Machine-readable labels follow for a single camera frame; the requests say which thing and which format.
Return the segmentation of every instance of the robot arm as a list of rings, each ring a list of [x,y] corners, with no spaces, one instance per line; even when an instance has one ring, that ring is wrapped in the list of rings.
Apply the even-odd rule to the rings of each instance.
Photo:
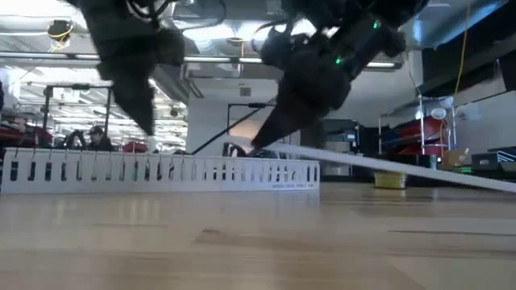
[[[406,50],[398,28],[420,12],[428,0],[283,0],[284,10],[309,19],[317,32],[305,41],[271,29],[261,50],[265,64],[285,73],[277,104],[252,144],[266,147],[337,110],[351,82],[380,52],[396,56]],[[323,34],[338,27],[332,37]]]

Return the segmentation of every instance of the black equipment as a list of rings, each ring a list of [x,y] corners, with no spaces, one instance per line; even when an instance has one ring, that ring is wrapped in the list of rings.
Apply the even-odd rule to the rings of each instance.
[[[165,0],[157,8],[155,0],[67,1],[84,15],[102,61],[98,71],[102,78],[113,81],[116,103],[152,135],[153,93],[148,77],[157,64],[178,66],[185,56],[181,31],[176,27],[164,29],[158,22],[166,6],[177,0]],[[264,64],[285,73],[279,83],[277,104],[253,145],[265,147],[337,110],[351,82],[379,52],[396,56],[405,51],[405,40],[397,29],[427,3],[282,0],[287,19],[266,27],[284,23],[286,29],[271,29],[260,56]],[[301,17],[315,26],[314,35],[291,35]],[[332,27],[338,27],[337,32],[326,36],[324,31]]]
[[[351,82],[380,52],[396,56],[406,50],[397,29],[428,0],[283,0],[290,15],[284,32],[271,29],[261,49],[265,64],[285,72],[279,83],[277,105],[253,140],[265,147],[308,127],[337,110]],[[317,32],[291,35],[296,19],[305,17]],[[324,31],[338,27],[328,37]]]

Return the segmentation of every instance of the man with cap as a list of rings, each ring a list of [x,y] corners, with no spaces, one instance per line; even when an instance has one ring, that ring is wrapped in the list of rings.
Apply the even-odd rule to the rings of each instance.
[[[91,143],[88,145],[90,151],[114,151],[111,140],[104,134],[100,126],[94,126],[89,130]]]

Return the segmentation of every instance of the fluorescent light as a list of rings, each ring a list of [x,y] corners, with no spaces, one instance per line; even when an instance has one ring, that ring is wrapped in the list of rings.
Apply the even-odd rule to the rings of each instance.
[[[211,56],[185,56],[185,62],[198,63],[230,63],[230,57],[211,57]]]
[[[395,63],[379,63],[379,62],[370,62],[368,64],[368,68],[394,68],[396,66]]]
[[[0,57],[5,58],[34,58],[34,59],[68,59],[64,53],[50,52],[0,52]]]
[[[243,64],[261,64],[261,59],[257,57],[240,57],[239,60]]]
[[[100,57],[94,54],[78,54],[75,57],[79,60],[100,60]]]

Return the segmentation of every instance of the yellow tape roll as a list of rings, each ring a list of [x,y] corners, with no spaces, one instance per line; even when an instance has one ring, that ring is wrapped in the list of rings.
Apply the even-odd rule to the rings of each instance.
[[[405,189],[406,174],[398,172],[375,172],[374,186],[380,189]]]

